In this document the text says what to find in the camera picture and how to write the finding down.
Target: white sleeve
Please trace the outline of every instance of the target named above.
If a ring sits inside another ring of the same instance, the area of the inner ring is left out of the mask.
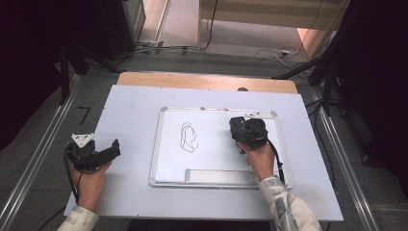
[[[97,221],[99,221],[99,216],[96,213],[75,206],[58,231],[91,231]]]
[[[276,176],[267,177],[258,186],[267,200],[277,230],[321,230],[309,206],[292,195]]]

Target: whiteboard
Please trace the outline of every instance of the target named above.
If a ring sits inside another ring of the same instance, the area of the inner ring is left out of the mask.
[[[262,118],[268,138],[283,163],[287,188],[293,180],[287,165],[277,114],[228,109],[162,108],[156,134],[150,184],[166,187],[258,188],[258,179],[231,138],[229,120]],[[279,175],[275,162],[274,174]]]

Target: black line drawing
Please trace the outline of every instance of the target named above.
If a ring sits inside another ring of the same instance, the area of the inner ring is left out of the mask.
[[[189,122],[181,126],[180,147],[191,153],[198,148],[197,134]]]

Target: person's right hand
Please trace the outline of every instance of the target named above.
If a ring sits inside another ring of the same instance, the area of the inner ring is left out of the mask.
[[[90,173],[81,173],[81,171],[72,167],[72,179],[75,182],[75,187],[79,189],[78,206],[96,213],[102,199],[102,191],[105,185],[105,172],[111,164],[112,162],[109,162],[100,167],[97,171]]]
[[[260,182],[273,175],[275,154],[268,143],[265,143],[262,147],[258,147],[257,149],[252,149],[250,146],[241,142],[239,142],[238,145],[246,152],[248,162]]]

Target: black device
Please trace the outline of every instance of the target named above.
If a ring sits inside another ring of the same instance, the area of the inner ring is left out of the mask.
[[[84,147],[71,142],[66,147],[65,153],[77,170],[95,171],[120,155],[119,141],[114,140],[111,147],[100,152],[95,151],[94,140],[89,141]]]
[[[232,117],[229,121],[232,139],[242,142],[253,149],[257,149],[268,143],[276,157],[276,164],[279,170],[279,179],[285,184],[282,163],[279,161],[278,152],[273,143],[268,139],[268,130],[265,122],[260,118],[245,120],[243,116]]]

